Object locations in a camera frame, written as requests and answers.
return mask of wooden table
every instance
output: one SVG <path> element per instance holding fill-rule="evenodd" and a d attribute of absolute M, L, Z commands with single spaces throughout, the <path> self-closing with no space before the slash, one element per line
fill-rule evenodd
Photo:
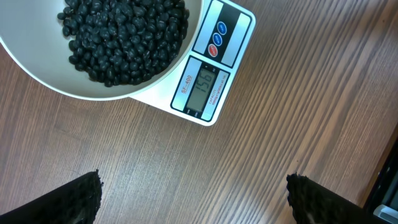
<path fill-rule="evenodd" d="M 398 123 L 398 1 L 235 2 L 257 27 L 210 128 L 63 96 L 0 48 L 0 213 L 95 169 L 97 223 L 294 223 L 294 172 L 363 205 Z"/>

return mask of kitchen scale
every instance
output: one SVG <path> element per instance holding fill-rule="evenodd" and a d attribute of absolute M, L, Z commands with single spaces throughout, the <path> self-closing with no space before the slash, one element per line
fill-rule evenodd
<path fill-rule="evenodd" d="M 195 123 L 216 123 L 256 26 L 250 11 L 228 0 L 204 0 L 195 43 L 164 80 L 132 98 Z"/>

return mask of bowl rim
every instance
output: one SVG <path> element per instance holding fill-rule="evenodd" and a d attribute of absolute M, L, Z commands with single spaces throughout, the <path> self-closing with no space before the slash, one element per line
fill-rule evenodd
<path fill-rule="evenodd" d="M 201 1 L 201 7 L 200 7 L 200 12 L 199 12 L 199 20 L 202 19 L 203 17 L 203 8 L 205 5 L 205 1 L 204 0 L 194 0 L 194 1 Z M 128 93 L 125 95 L 120 95 L 120 96 L 113 96 L 113 97 L 87 97 L 87 96 L 80 96 L 80 95 L 76 95 L 76 94 L 71 94 L 68 92 L 65 92 L 63 90 L 59 90 L 58 88 L 55 88 L 47 83 L 45 83 L 44 81 L 42 81 L 41 79 L 39 79 L 37 76 L 35 76 L 33 73 L 31 73 L 28 69 L 25 68 L 25 66 L 23 66 L 23 64 L 21 64 L 18 59 L 16 59 L 16 57 L 12 54 L 12 52 L 10 51 L 10 49 L 8 48 L 7 44 L 3 41 L 3 39 L 1 38 L 1 34 L 0 34 L 0 44 L 4 47 L 4 49 L 6 49 L 6 52 L 10 55 L 10 57 L 15 61 L 15 63 L 18 64 L 19 67 L 21 67 L 21 69 L 23 69 L 23 71 L 25 71 L 28 75 L 30 75 L 33 79 L 35 79 L 36 81 L 38 81 L 39 83 L 43 84 L 44 86 L 46 86 L 47 88 L 54 90 L 58 93 L 61 93 L 63 95 L 66 96 L 70 96 L 73 98 L 77 98 L 77 99 L 81 99 L 81 100 L 90 100 L 90 101 L 110 101 L 110 100 L 120 100 L 123 98 L 127 98 L 127 97 L 132 97 L 136 94 L 142 93 L 143 91 L 146 91 L 150 88 L 152 88 L 153 86 L 155 86 L 156 84 L 160 83 L 163 79 L 165 79 L 167 76 L 169 76 L 182 62 L 182 60 L 187 56 L 187 54 L 189 53 L 189 51 L 191 51 L 192 45 L 195 42 L 195 39 L 199 33 L 201 24 L 200 22 L 198 23 L 194 33 L 193 33 L 193 38 L 191 39 L 190 43 L 188 44 L 187 49 L 184 51 L 184 53 L 182 54 L 182 56 L 180 57 L 180 59 L 174 64 L 173 67 L 170 68 L 170 70 L 165 73 L 164 75 L 162 75 L 158 80 L 154 81 L 153 83 L 151 83 L 150 85 L 147 85 L 139 90 L 136 90 L 132 93 Z"/>

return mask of red button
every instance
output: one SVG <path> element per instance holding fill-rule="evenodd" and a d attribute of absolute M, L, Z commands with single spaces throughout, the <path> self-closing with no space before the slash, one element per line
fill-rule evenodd
<path fill-rule="evenodd" d="M 209 45 L 209 54 L 210 54 L 212 57 L 217 57 L 217 55 L 218 55 L 218 49 L 217 49 L 217 47 L 216 47 L 214 44 L 210 44 L 210 45 Z"/>

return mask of black object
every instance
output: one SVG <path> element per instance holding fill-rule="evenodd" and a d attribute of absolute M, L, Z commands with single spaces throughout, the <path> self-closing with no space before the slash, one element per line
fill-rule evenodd
<path fill-rule="evenodd" d="M 373 213 L 380 205 L 398 211 L 398 141 L 392 147 L 364 209 L 368 213 Z"/>
<path fill-rule="evenodd" d="M 288 175 L 287 182 L 287 200 L 298 224 L 386 223 L 307 177 Z"/>
<path fill-rule="evenodd" d="M 69 44 L 75 56 L 70 63 L 106 87 L 138 85 L 163 72 L 177 57 L 187 36 L 190 13 L 183 0 L 65 2 L 69 6 L 57 17 L 63 20 L 64 36 L 76 36 Z M 99 59 L 104 53 L 109 62 Z M 151 55 L 159 55 L 160 60 L 153 62 Z M 131 62 L 139 64 L 139 75 L 135 67 L 127 66 Z M 106 75 L 109 68 L 115 71 L 110 77 Z"/>
<path fill-rule="evenodd" d="M 92 224 L 101 203 L 102 183 L 89 172 L 38 199 L 0 216 L 2 224 Z"/>

